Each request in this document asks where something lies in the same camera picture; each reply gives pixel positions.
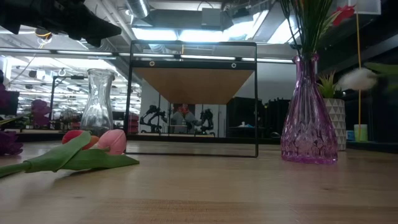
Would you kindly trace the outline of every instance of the desk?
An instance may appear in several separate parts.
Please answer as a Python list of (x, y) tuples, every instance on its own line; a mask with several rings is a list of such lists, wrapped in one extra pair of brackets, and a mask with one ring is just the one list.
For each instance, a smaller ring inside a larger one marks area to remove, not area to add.
[[(20, 158), (57, 142), (27, 143)], [(129, 142), (128, 148), (214, 150), (223, 144)], [(252, 150), (236, 144), (233, 150)], [(260, 145), (258, 159), (133, 156), (141, 164), (95, 172), (40, 172), (0, 179), (0, 223), (398, 223), (398, 156), (339, 152), (333, 166), (280, 159)]]

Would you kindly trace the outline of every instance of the purple glass vase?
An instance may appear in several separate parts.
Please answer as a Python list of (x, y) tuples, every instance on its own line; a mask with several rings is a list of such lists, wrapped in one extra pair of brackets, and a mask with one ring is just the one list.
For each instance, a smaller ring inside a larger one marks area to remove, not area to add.
[(282, 131), (282, 158), (286, 161), (333, 164), (337, 137), (315, 81), (317, 55), (295, 57), (297, 81)]

